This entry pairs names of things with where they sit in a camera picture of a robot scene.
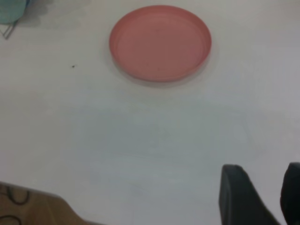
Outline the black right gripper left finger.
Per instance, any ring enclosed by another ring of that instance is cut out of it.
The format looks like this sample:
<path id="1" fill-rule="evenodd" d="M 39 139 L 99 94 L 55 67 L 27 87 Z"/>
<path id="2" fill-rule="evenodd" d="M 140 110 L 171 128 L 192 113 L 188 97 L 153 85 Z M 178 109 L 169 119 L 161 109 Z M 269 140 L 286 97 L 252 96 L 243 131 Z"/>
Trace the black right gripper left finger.
<path id="1" fill-rule="evenodd" d="M 279 224 L 239 165 L 223 165 L 218 203 L 223 225 Z"/>

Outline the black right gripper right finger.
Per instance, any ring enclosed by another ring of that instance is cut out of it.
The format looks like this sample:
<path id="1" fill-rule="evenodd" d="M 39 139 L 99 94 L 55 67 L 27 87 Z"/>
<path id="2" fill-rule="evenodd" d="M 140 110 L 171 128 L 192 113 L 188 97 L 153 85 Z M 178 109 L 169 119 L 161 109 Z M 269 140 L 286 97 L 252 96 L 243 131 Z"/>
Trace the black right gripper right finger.
<path id="1" fill-rule="evenodd" d="M 300 224 L 300 164 L 289 164 L 281 189 L 280 206 L 288 225 Z"/>

